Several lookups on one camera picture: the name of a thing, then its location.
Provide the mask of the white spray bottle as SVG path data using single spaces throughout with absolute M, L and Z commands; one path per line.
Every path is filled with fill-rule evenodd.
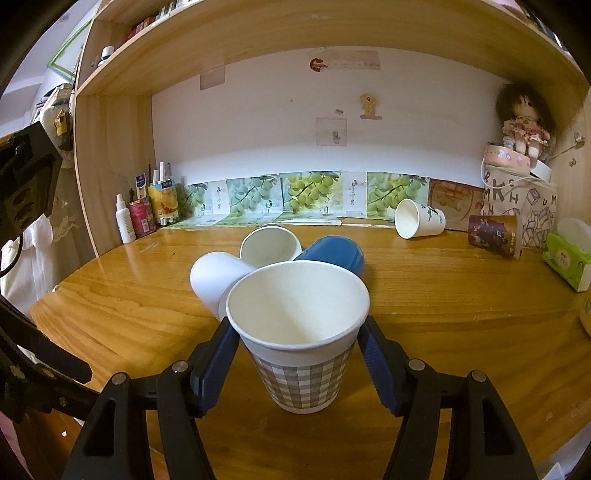
M 130 211 L 127 208 L 121 194 L 116 195 L 115 217 L 122 242 L 124 244 L 128 244 L 134 241 L 136 239 L 136 235 L 130 216 Z

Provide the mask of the rag doll with dark hair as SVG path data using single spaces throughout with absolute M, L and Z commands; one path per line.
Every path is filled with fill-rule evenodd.
M 503 146 L 535 163 L 556 132 L 556 122 L 543 96 L 530 84 L 508 83 L 495 104 L 502 125 Z

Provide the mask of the brown sleeve paper cup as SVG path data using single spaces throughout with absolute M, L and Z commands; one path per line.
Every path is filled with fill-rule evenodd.
M 301 242 L 293 232 L 280 226 L 266 225 L 242 240 L 239 258 L 252 267 L 260 268 L 294 260 L 301 251 Z

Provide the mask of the letter print canvas bag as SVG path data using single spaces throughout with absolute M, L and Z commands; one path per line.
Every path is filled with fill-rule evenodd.
M 517 170 L 489 164 L 483 166 L 483 184 L 481 214 L 519 216 L 523 245 L 541 249 L 554 229 L 558 187 Z

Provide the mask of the blue paper cup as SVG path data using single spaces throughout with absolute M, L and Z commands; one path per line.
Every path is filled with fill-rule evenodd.
M 352 239 L 339 235 L 318 239 L 295 258 L 337 265 L 358 277 L 363 276 L 363 268 L 365 268 L 365 256 L 361 247 Z

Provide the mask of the green tissue pack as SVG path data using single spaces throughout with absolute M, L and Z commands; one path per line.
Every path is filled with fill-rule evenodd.
M 544 261 L 576 292 L 590 287 L 590 226 L 580 219 L 564 218 L 555 233 L 549 233 Z

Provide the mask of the plain white paper cup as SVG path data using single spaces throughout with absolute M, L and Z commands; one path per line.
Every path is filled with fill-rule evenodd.
M 226 252 L 202 255 L 193 263 L 190 286 L 201 303 L 218 320 L 226 316 L 225 303 L 229 290 L 238 280 L 256 268 Z

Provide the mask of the white cup with leaf print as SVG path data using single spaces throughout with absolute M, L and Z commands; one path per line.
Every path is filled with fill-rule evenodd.
M 442 210 L 429 205 L 404 199 L 394 214 L 394 225 L 403 239 L 436 236 L 446 228 L 446 217 Z

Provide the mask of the grey checkered paper cup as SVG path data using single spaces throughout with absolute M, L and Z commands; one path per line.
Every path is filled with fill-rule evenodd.
M 370 294 L 345 268 L 297 260 L 246 275 L 225 308 L 271 399 L 287 412 L 311 414 L 339 393 Z

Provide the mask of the grape print folded cardboard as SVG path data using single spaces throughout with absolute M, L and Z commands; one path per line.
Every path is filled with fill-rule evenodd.
M 428 202 L 430 179 L 382 171 L 272 173 L 176 186 L 188 228 L 273 222 L 339 225 L 342 218 L 392 222 L 401 201 Z

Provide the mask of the red pen holder can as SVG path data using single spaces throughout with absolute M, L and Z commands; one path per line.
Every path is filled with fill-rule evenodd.
M 152 206 L 148 197 L 130 203 L 128 210 L 137 238 L 142 238 L 156 231 Z

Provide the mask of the dark brown printed cup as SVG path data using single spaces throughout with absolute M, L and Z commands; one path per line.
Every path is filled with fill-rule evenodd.
M 519 215 L 472 215 L 468 243 L 505 258 L 522 254 L 522 220 Z

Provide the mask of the pink round box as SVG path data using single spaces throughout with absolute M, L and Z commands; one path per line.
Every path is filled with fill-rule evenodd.
M 530 174 L 530 158 L 504 146 L 489 144 L 485 149 L 483 162 L 485 165 L 511 169 L 526 176 Z

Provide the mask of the brown printed card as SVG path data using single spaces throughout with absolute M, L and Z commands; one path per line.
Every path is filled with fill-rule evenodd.
M 447 230 L 467 232 L 470 217 L 481 214 L 483 199 L 483 188 L 440 179 L 430 180 L 429 205 L 444 212 Z

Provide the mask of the wooden shelf unit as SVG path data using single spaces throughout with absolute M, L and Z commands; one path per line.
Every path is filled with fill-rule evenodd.
M 75 164 L 92 248 L 120 237 L 114 199 L 154 155 L 151 98 L 191 76 L 281 51 L 392 47 L 559 93 L 561 127 L 587 128 L 590 84 L 546 36 L 490 1 L 193 1 L 129 36 L 153 1 L 104 1 L 78 70 Z

